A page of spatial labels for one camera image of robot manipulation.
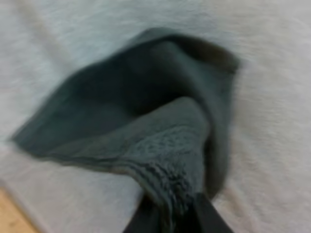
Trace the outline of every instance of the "gray fabric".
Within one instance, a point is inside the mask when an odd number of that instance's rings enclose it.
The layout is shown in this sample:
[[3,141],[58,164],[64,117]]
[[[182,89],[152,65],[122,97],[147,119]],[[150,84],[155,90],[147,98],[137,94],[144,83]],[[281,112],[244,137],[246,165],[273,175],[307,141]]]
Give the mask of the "gray fabric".
[[224,182],[237,68],[214,44],[150,29],[71,75],[13,140],[39,159],[132,176],[174,232],[194,194]]
[[46,232],[122,232],[135,181],[39,162],[7,138],[69,73],[167,26],[242,58],[217,210],[239,233],[311,232],[310,16],[308,0],[1,0],[0,177]]

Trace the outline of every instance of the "wooden floor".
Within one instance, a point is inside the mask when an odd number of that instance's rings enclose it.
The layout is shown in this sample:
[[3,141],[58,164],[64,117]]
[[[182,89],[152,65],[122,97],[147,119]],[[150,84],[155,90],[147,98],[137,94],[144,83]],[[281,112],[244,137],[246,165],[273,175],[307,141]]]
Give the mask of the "wooden floor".
[[1,187],[0,233],[39,233]]

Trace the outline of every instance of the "dark gray cloth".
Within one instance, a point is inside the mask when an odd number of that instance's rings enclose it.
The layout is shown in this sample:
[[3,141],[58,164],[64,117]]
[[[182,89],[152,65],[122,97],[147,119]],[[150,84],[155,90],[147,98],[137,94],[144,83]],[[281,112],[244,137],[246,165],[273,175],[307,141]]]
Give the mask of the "dark gray cloth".
[[224,182],[237,68],[217,45],[150,29],[69,77],[13,140],[40,159],[132,176],[170,233],[196,193],[212,198]]

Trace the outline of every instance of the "fabric fold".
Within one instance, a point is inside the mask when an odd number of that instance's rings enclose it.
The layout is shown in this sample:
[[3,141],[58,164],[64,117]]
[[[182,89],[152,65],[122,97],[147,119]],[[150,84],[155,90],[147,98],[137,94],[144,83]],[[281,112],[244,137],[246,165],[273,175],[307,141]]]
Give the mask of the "fabric fold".
[[172,233],[225,180],[237,68],[217,45],[150,29],[69,77],[13,140],[39,159],[130,175]]

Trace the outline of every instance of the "white carpet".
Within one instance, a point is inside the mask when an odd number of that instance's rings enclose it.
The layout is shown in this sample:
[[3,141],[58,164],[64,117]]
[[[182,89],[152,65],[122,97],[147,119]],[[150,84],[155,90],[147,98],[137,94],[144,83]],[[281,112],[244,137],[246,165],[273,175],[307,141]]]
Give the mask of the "white carpet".
[[237,233],[311,232],[309,0],[0,0],[0,178],[47,233],[121,233],[132,179],[38,162],[7,139],[69,73],[154,26],[242,59],[224,219]]

